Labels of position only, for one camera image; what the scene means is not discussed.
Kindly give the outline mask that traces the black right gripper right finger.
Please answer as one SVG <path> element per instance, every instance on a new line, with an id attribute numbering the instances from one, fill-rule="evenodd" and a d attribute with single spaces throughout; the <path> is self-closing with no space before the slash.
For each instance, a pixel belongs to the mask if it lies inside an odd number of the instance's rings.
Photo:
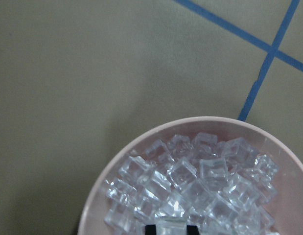
<path id="1" fill-rule="evenodd" d="M 186 235 L 200 235 L 198 227 L 195 225 L 187 225 Z"/>

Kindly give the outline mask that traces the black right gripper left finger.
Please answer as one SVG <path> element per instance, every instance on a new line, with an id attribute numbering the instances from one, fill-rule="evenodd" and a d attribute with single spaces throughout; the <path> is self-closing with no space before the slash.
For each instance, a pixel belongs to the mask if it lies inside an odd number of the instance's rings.
<path id="1" fill-rule="evenodd" d="M 149 224 L 144 226 L 144 234 L 145 235 L 156 235 L 156 225 L 155 224 Z"/>

